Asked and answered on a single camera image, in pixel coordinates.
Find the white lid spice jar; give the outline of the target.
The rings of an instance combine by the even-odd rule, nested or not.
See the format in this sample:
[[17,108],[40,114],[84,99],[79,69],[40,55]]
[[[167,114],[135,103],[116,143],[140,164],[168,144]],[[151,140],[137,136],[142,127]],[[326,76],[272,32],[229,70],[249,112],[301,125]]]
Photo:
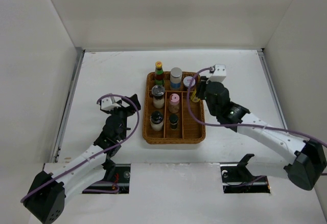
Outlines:
[[192,80],[192,76],[186,76],[183,79],[183,90],[187,91],[188,89],[193,89],[196,85],[196,80]]

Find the green label sauce bottle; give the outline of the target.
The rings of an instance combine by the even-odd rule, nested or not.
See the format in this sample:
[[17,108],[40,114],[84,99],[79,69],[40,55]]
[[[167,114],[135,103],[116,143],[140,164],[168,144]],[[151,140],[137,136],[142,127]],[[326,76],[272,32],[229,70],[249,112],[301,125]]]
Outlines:
[[164,71],[162,69],[162,62],[157,61],[155,63],[155,72],[154,72],[154,80],[156,85],[164,86]]

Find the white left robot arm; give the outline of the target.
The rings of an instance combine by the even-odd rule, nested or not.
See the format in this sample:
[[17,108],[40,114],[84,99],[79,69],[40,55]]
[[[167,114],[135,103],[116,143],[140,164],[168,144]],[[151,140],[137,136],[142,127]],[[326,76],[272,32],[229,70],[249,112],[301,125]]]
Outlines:
[[70,163],[52,172],[38,173],[20,201],[41,223],[53,223],[67,202],[83,191],[91,192],[92,184],[107,183],[114,178],[115,164],[111,158],[135,133],[135,129],[128,133],[127,119],[138,116],[141,105],[137,94],[131,97],[107,94],[97,104],[108,114],[98,138]]

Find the dark pepper spice bottle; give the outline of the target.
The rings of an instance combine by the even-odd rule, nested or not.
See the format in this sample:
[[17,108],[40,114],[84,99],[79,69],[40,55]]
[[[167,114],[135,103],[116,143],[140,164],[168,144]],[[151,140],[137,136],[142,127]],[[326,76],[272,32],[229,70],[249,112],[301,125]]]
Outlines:
[[169,122],[170,122],[170,128],[172,130],[177,129],[177,127],[178,127],[178,120],[179,120],[179,118],[178,118],[178,116],[176,114],[170,114],[170,116],[169,116]]

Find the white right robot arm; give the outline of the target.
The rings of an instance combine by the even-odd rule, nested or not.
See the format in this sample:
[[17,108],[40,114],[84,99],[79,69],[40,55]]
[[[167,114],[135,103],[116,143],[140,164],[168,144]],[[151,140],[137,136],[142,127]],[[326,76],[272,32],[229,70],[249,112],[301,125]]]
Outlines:
[[217,119],[216,126],[250,137],[279,154],[287,162],[288,179],[303,190],[312,190],[326,168],[326,143],[303,133],[272,127],[249,109],[230,100],[228,89],[202,76],[197,97],[207,104]]

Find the small black knob shaker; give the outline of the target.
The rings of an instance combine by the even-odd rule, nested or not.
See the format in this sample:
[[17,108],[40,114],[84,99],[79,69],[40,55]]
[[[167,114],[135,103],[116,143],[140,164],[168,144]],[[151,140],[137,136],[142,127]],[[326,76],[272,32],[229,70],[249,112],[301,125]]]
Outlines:
[[150,116],[150,125],[154,131],[161,131],[164,125],[164,117],[158,110],[154,111]]

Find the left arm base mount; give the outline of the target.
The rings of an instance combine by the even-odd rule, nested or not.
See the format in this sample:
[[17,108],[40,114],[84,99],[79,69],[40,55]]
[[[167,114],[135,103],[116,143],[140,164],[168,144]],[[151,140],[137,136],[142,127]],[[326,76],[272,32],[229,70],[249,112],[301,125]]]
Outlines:
[[131,164],[111,165],[104,178],[86,188],[83,194],[128,194],[130,189]]

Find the pink lid spice shaker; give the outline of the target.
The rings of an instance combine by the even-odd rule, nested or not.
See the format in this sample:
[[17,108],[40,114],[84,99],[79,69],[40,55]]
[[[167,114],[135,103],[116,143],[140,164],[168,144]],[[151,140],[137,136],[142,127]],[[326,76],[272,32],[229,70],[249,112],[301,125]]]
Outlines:
[[168,110],[172,114],[176,114],[180,109],[180,96],[176,93],[172,93],[169,97]]

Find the tall white pearl jar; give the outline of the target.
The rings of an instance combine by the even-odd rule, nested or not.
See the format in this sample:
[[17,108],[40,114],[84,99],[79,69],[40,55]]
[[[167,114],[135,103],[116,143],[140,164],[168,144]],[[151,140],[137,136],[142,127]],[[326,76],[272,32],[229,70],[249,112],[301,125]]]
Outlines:
[[170,71],[170,88],[179,91],[181,87],[182,70],[180,68],[172,68]]

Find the yellow label brown bottle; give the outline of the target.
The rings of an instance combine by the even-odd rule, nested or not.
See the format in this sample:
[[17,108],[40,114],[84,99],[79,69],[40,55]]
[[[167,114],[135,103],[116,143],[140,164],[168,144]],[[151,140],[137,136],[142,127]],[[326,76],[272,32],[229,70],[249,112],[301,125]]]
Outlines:
[[196,89],[192,92],[191,101],[194,103],[197,103],[200,101],[200,98],[198,97],[198,92]]

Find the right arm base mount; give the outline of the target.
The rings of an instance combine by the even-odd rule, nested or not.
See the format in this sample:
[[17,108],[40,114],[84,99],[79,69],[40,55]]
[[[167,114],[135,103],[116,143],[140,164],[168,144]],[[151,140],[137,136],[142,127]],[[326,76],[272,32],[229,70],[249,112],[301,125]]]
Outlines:
[[248,153],[238,162],[220,164],[222,188],[225,194],[268,193],[270,186],[266,175],[253,175],[247,165],[253,153]]

